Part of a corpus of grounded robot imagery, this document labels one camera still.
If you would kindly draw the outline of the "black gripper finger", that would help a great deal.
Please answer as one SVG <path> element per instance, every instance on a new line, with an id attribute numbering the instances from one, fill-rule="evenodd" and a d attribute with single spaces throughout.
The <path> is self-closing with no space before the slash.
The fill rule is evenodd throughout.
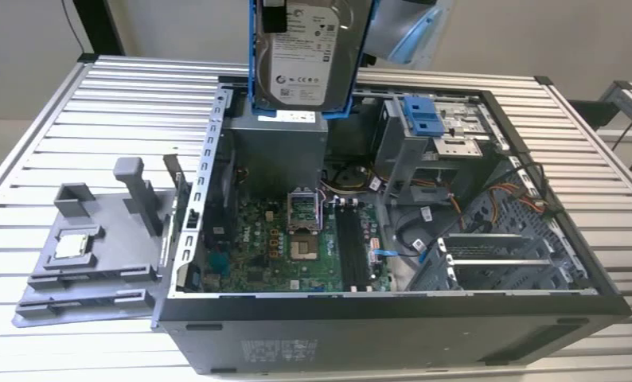
<path id="1" fill-rule="evenodd" d="M 264 32 L 284 33 L 287 31 L 287 1 L 264 0 Z"/>

